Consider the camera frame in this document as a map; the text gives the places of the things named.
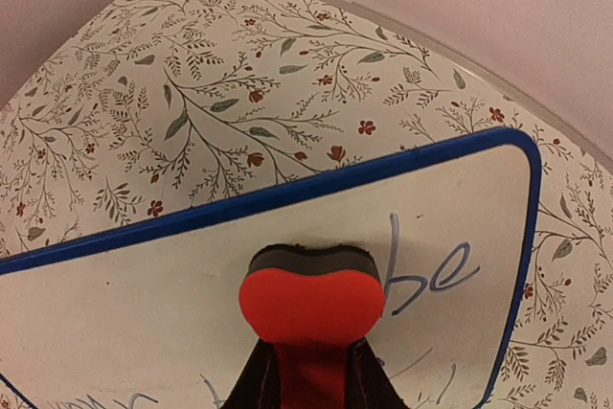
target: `white whiteboard surface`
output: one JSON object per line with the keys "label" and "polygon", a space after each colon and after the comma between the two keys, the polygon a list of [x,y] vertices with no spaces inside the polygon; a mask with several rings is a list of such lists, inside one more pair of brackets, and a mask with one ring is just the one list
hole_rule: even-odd
{"label": "white whiteboard surface", "polygon": [[[239,220],[11,273],[0,278],[0,318],[9,323],[2,366],[39,408],[95,409],[103,399],[128,409],[157,402],[216,407],[257,340],[238,308],[251,258],[272,243],[353,244],[374,256],[385,279],[397,222],[390,275],[413,280],[390,285],[369,342],[409,407],[474,407],[490,384],[521,279],[530,192],[526,153],[503,145]],[[417,279],[427,287],[397,312],[422,285]]]}

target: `blue whiteboard frame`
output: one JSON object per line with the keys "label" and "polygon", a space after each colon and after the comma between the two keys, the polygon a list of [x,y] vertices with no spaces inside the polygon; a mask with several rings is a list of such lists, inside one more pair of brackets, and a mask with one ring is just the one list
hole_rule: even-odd
{"label": "blue whiteboard frame", "polygon": [[[74,239],[62,244],[38,249],[23,255],[0,261],[0,276],[28,270],[52,263],[72,261],[104,251],[118,249],[153,239],[161,239],[191,230],[228,222],[242,217],[293,205],[302,201],[338,193],[354,187],[387,179],[407,172],[421,170],[440,163],[455,160],[501,146],[520,148],[530,164],[530,189],[526,225],[522,243],[522,254],[512,294],[511,308],[500,342],[500,348],[491,370],[491,375],[482,400],[475,406],[483,406],[489,399],[500,372],[505,353],[511,340],[511,333],[523,294],[532,254],[542,166],[540,152],[533,139],[513,128],[493,128],[459,138],[415,148],[358,165],[329,170],[296,182],[262,189],[208,205],[138,222],[126,227],[100,232],[95,235]],[[1,373],[0,380],[32,409],[32,404]]]}

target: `whiteboard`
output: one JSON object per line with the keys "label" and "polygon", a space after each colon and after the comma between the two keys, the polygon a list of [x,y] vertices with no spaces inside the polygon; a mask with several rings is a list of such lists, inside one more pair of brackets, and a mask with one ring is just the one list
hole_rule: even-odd
{"label": "whiteboard", "polygon": [[539,162],[527,135],[485,131],[0,263],[5,378],[35,407],[219,407],[257,340],[238,307],[251,258],[343,243],[375,258],[368,340],[405,403],[477,407],[521,298]]}

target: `red flower print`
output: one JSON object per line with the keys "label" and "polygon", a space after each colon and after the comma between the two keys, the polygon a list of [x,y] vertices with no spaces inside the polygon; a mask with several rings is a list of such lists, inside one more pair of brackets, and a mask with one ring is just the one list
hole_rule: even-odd
{"label": "red flower print", "polygon": [[361,121],[360,128],[357,129],[357,132],[360,134],[368,134],[370,136],[375,130],[375,124],[373,123],[373,121],[369,120],[368,122]]}
{"label": "red flower print", "polygon": [[319,13],[315,15],[315,17],[320,21],[326,21],[327,19],[331,18],[331,16],[329,15],[327,11],[320,11]]}
{"label": "red flower print", "polygon": [[526,284],[524,288],[524,299],[530,299],[534,295],[534,288],[531,284]]}
{"label": "red flower print", "polygon": [[249,101],[252,102],[253,104],[257,104],[263,99],[264,99],[264,92],[261,90],[253,90],[251,93],[249,93]]}
{"label": "red flower print", "polygon": [[264,156],[259,152],[250,153],[247,156],[247,165],[250,167],[258,167],[264,162]]}
{"label": "red flower print", "polygon": [[491,119],[496,122],[503,123],[505,121],[505,114],[503,114],[500,109],[494,109],[493,107],[489,108],[489,113],[491,114]]}
{"label": "red flower print", "polygon": [[332,83],[334,82],[334,79],[328,74],[326,74],[320,79],[317,79],[317,81],[319,81],[320,85],[332,85]]}
{"label": "red flower print", "polygon": [[338,163],[345,158],[345,155],[347,151],[342,146],[332,146],[328,152],[328,157]]}
{"label": "red flower print", "polygon": [[147,216],[153,215],[153,217],[158,217],[164,211],[164,207],[162,206],[161,200],[151,200],[151,206],[147,210]]}

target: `floral patterned surface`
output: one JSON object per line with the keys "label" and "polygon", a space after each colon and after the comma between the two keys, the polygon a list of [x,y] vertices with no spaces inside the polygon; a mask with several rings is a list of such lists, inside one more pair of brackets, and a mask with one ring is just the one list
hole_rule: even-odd
{"label": "floral patterned surface", "polygon": [[[410,37],[317,0],[104,9],[0,113],[0,257],[501,125],[533,136],[544,179],[488,407],[607,409],[611,174]],[[0,388],[0,409],[23,405]]]}

